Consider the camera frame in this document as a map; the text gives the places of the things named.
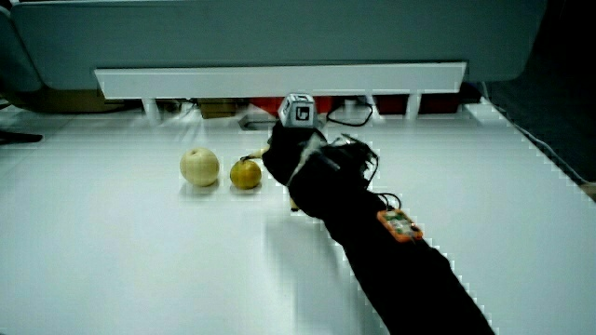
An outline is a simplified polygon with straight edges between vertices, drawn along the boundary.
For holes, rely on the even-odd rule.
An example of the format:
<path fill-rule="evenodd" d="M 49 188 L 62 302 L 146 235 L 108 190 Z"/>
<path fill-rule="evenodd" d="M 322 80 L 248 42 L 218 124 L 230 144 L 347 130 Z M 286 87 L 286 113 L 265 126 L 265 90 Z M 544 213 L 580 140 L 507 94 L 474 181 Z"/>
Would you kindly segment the person's right hand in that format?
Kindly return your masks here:
<path fill-rule="evenodd" d="M 262 159 L 276 181 L 287 185 L 298 167 L 303 150 L 311 141 L 327 142 L 318 128 L 314 98 L 305 93 L 291 93 L 278 108 L 278 121 L 267 142 Z"/>

